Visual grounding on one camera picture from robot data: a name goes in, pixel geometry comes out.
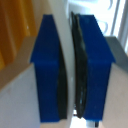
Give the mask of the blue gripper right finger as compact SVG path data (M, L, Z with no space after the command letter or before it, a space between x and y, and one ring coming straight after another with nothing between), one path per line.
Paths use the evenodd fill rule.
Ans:
M115 58L93 15L71 13L76 63L76 110L79 118L103 116L111 64Z

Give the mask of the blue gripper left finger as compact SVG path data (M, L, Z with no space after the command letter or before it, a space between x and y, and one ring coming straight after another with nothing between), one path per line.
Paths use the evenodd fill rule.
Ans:
M36 72L41 122L67 118L67 78L52 15L44 15L31 56Z

